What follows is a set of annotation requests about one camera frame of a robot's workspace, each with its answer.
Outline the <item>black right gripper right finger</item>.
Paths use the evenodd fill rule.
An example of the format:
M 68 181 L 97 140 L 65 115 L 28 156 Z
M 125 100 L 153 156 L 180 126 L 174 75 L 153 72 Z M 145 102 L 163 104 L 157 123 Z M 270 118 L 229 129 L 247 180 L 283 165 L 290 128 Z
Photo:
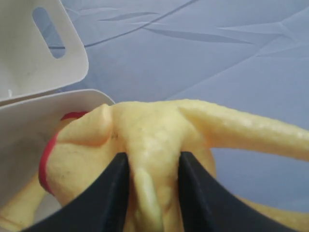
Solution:
M 216 181 L 190 152 L 178 169 L 179 202 L 186 232 L 307 232 L 308 214 L 239 199 Z

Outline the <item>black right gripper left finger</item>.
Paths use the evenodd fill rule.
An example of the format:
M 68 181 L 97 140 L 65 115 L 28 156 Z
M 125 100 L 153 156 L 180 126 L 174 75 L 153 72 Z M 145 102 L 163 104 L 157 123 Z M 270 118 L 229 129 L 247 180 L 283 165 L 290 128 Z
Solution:
M 28 232 L 121 232 L 129 194 L 127 155 L 118 153 L 102 174 L 76 199 Z

